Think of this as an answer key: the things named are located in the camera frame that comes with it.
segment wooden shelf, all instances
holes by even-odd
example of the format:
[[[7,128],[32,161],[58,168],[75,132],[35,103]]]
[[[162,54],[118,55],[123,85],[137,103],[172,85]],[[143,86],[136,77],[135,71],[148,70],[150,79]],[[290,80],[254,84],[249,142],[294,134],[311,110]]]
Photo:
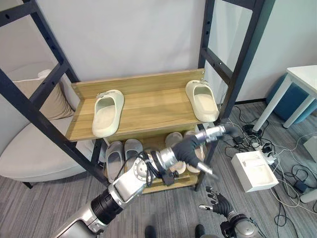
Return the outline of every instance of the wooden shelf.
[[[199,174],[191,173],[186,169],[184,173],[182,173],[178,178],[175,179],[175,183],[171,186],[164,185],[161,179],[156,178],[153,180],[152,186],[145,188],[142,193],[146,194],[151,192],[159,192],[169,189],[192,186],[197,183],[198,175]]]
[[[201,80],[204,69],[136,76],[72,84],[81,102],[66,133],[70,141],[95,139],[92,134],[96,96],[110,89],[120,90],[124,106],[117,132],[109,142],[148,138],[157,134],[192,129],[200,123],[187,98],[188,81]]]

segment black shoe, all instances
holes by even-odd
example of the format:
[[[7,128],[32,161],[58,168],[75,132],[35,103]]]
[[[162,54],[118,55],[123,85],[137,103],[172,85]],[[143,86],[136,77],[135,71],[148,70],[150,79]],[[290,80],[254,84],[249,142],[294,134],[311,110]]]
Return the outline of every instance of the black shoe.
[[[205,235],[205,227],[202,224],[198,224],[195,228],[195,238],[199,238]]]
[[[147,226],[144,231],[145,238],[157,238],[157,233],[155,228],[152,226]]]

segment white table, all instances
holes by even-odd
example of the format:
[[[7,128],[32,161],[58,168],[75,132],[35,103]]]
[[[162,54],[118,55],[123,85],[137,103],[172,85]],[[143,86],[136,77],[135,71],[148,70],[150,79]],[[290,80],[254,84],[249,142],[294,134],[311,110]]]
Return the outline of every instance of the white table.
[[[274,97],[258,119],[257,123],[254,125],[253,130],[258,131],[261,128],[292,83],[296,83],[309,95],[283,124],[285,128],[289,128],[314,99],[317,98],[317,65],[287,68],[287,75],[283,83],[276,91]]]

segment white wall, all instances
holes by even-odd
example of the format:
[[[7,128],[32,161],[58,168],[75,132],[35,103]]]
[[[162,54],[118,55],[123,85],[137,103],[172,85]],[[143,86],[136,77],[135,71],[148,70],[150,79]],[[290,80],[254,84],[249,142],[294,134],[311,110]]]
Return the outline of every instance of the white wall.
[[[204,0],[37,2],[80,80],[197,68]]]
[[[237,61],[251,12],[216,1],[209,47],[231,70]],[[237,101],[265,98],[286,68],[317,63],[317,1],[276,0]],[[206,76],[217,102],[224,83],[211,67]]]
[[[21,3],[1,0],[0,10]],[[38,4],[81,80],[197,67],[204,0],[39,0]],[[250,16],[241,7],[215,3],[209,47],[232,70]],[[30,64],[56,63],[30,17],[2,27],[0,42],[0,67],[5,73]],[[238,101],[264,98],[287,67],[316,63],[317,1],[276,0]],[[32,67],[24,76],[36,77],[38,71]],[[206,79],[219,102],[224,83],[210,67]],[[2,97],[0,110],[7,112],[0,116],[0,134],[5,138],[1,151],[28,121]]]

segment pillow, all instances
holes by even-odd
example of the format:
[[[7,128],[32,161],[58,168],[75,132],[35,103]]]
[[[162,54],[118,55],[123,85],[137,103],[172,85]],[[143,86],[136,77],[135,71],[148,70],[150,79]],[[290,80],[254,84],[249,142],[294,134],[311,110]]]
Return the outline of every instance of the pillow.
[[[27,98],[30,98],[49,73],[50,70],[47,69],[38,74],[39,78],[15,81],[14,84]],[[74,111],[65,99],[59,83],[43,103],[40,112],[49,120],[67,118],[74,115]]]

